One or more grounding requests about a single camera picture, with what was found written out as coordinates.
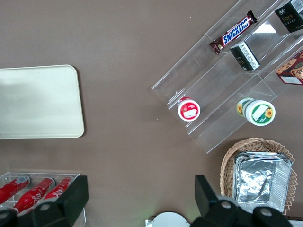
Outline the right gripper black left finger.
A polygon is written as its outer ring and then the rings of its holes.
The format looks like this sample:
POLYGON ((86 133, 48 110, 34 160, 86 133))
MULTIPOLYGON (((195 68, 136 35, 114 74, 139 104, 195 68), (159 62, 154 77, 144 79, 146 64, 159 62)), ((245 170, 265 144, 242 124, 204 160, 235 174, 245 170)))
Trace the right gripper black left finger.
POLYGON ((0 212, 2 227, 72 227, 89 200, 88 178, 80 175, 55 201, 41 203, 29 213, 17 216, 12 209, 0 212))

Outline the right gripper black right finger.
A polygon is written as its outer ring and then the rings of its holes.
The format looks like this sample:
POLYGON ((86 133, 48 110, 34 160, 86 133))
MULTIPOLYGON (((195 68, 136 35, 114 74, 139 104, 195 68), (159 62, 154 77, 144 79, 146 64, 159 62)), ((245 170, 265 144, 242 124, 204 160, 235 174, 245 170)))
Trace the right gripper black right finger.
POLYGON ((257 207, 248 213, 235 203, 218 199, 204 175, 195 176, 195 201, 200 216, 192 227, 290 227, 292 224, 279 211, 257 207))

